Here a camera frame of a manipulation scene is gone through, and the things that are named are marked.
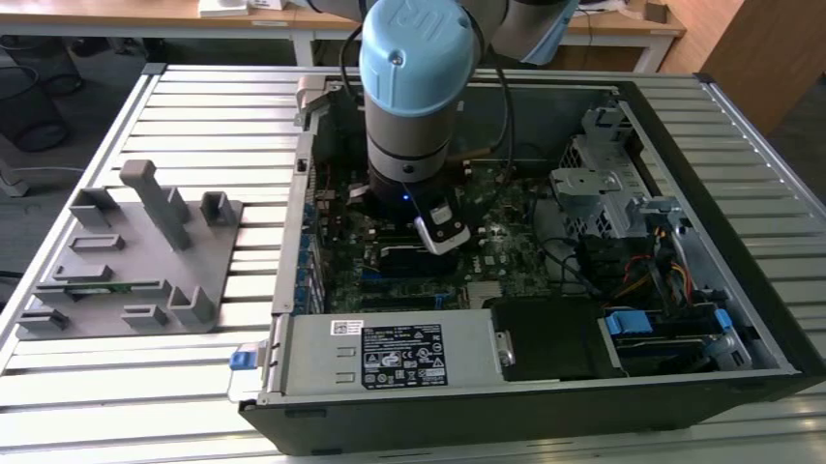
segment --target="blue drive bracket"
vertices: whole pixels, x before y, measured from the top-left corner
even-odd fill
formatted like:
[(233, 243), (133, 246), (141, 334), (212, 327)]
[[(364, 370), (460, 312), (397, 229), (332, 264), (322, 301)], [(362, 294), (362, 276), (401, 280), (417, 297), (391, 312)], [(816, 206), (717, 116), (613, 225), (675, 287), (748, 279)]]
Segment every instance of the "blue drive bracket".
[(605, 318), (605, 325), (611, 335), (649, 334), (653, 332), (648, 316), (639, 309), (615, 311)]

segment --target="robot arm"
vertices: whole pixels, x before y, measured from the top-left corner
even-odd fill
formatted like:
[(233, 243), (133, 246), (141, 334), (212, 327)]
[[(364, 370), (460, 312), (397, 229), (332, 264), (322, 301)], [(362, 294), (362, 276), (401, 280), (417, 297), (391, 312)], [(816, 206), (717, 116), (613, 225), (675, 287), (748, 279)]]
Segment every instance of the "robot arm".
[[(371, 194), (384, 215), (412, 219), (428, 251), (443, 254), (469, 240), (467, 221), (441, 175), (459, 94), (489, 45), (528, 63), (551, 60), (577, 2), (296, 2), (362, 21), (358, 72)], [(509, 97), (507, 106), (512, 134)], [(513, 136), (505, 138), (512, 151)]]
[[(293, 0), (293, 3), (318, 13), (362, 22), (380, 1)], [(407, 2), (408, 8), (423, 1)], [(577, 0), (460, 0), (457, 3), (476, 19), (485, 42), (492, 43), (500, 55), (535, 65), (551, 61)]]

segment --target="black trash can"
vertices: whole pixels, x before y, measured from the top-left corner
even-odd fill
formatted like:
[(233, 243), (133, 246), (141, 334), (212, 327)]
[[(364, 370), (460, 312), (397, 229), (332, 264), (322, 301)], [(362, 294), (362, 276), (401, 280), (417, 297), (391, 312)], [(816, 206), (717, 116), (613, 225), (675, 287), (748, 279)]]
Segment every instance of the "black trash can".
[(40, 85), (50, 96), (68, 95), (82, 87), (82, 77), (60, 37), (2, 36), (0, 47), (14, 63), (37, 71)]
[(68, 126), (37, 84), (32, 68), (0, 68), (0, 133), (24, 152), (46, 150), (68, 136)]

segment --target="warning label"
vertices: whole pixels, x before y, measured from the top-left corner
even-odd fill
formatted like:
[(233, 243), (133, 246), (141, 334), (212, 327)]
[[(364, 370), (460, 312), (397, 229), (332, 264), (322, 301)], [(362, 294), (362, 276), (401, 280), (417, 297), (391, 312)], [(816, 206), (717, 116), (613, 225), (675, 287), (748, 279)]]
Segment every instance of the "warning label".
[(361, 385), (367, 390), (448, 384), (441, 326), (361, 328)]

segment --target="barcode sticker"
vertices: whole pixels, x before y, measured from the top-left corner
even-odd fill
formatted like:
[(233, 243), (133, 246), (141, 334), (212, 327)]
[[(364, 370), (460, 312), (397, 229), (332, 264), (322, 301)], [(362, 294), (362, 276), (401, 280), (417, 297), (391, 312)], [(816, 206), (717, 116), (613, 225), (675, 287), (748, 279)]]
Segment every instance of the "barcode sticker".
[(364, 321), (330, 321), (330, 335), (360, 335)]

